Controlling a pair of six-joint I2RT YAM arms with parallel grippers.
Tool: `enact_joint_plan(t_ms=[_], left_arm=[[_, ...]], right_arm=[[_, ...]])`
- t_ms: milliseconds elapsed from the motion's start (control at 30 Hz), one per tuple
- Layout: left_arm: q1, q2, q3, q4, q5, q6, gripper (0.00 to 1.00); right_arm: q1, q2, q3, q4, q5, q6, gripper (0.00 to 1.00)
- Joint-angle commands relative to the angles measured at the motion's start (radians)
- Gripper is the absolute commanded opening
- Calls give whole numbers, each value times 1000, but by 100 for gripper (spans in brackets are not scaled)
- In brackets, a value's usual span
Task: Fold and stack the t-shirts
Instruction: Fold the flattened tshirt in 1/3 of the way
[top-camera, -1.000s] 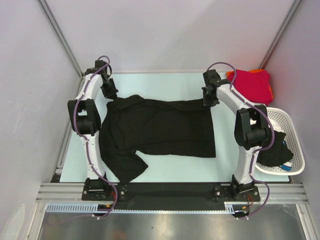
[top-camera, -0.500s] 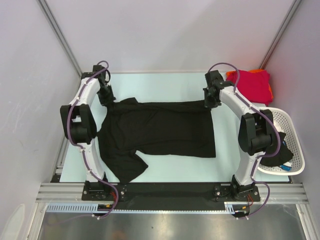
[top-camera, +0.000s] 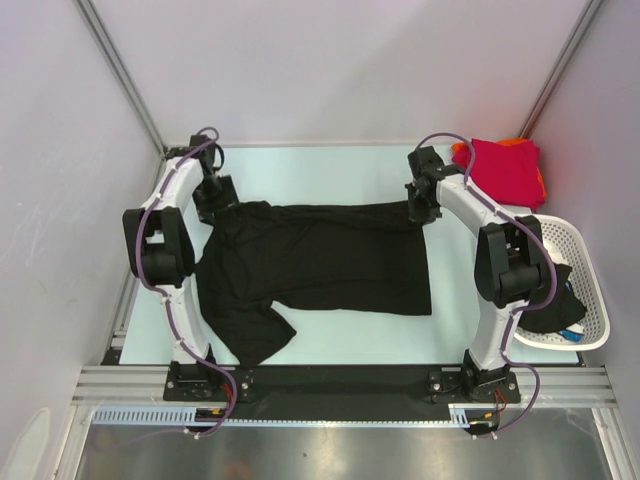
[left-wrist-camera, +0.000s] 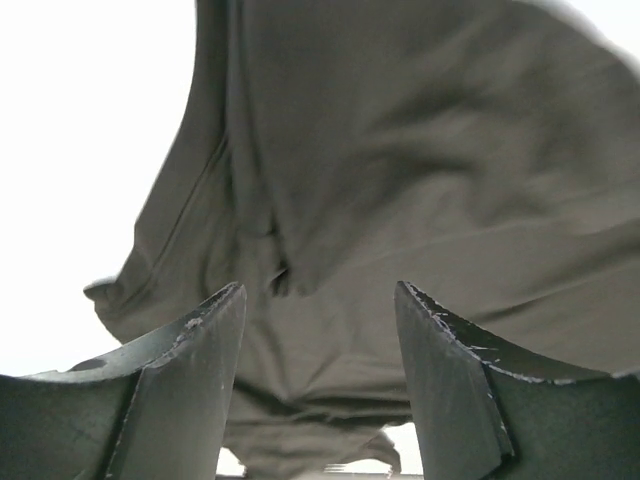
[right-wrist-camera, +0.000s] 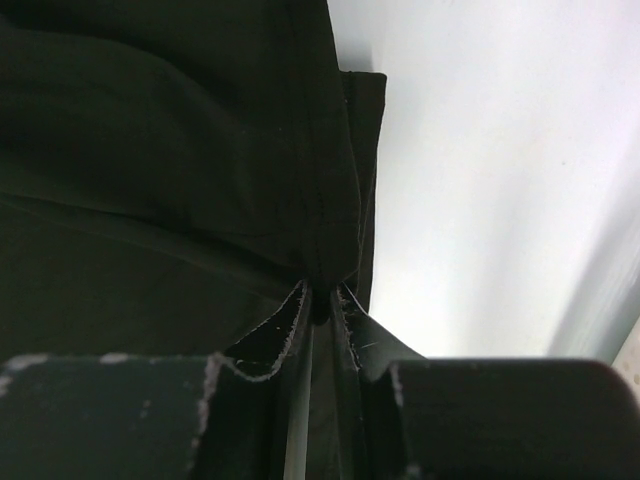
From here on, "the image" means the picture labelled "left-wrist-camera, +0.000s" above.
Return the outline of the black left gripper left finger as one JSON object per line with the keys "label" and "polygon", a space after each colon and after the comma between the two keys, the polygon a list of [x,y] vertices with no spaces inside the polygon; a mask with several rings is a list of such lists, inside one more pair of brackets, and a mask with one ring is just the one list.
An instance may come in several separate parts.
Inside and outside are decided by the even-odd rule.
{"label": "black left gripper left finger", "polygon": [[230,284],[69,371],[3,376],[2,477],[213,479],[245,318]]}

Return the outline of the black t shirt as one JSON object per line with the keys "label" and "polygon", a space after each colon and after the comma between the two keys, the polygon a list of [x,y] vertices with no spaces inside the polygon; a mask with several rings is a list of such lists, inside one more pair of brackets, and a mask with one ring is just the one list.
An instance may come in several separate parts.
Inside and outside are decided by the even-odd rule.
{"label": "black t shirt", "polygon": [[224,446],[292,479],[397,453],[411,282],[537,353],[639,363],[639,76],[519,1],[201,1],[182,125],[116,278],[128,342],[231,282]]}

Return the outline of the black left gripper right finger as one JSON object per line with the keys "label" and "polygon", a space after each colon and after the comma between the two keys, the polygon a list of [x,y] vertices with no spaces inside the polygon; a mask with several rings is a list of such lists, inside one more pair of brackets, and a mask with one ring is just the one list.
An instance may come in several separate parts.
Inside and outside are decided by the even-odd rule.
{"label": "black left gripper right finger", "polygon": [[401,282],[396,324],[428,479],[635,479],[639,376],[553,360]]}

